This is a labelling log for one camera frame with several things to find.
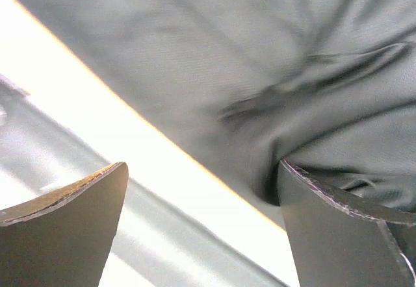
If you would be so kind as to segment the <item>black t shirt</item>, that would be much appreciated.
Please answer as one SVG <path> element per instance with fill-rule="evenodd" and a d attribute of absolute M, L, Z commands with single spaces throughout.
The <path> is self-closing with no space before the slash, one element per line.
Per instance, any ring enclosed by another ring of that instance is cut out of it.
<path fill-rule="evenodd" d="M 237 193 L 288 160 L 415 210 L 415 0 L 18 0 Z"/>

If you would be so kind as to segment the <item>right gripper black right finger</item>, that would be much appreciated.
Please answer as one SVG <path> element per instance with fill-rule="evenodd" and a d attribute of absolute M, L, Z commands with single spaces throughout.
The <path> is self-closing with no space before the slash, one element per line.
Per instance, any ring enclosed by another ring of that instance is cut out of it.
<path fill-rule="evenodd" d="M 301 286 L 414 286 L 415 214 L 282 161 L 278 199 Z"/>

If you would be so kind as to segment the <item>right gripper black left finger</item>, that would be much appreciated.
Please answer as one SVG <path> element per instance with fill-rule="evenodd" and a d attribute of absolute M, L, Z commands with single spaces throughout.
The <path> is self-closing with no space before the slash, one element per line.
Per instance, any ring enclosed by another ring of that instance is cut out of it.
<path fill-rule="evenodd" d="M 111 164 L 75 183 L 1 210 L 2 286 L 98 286 L 129 172 Z"/>

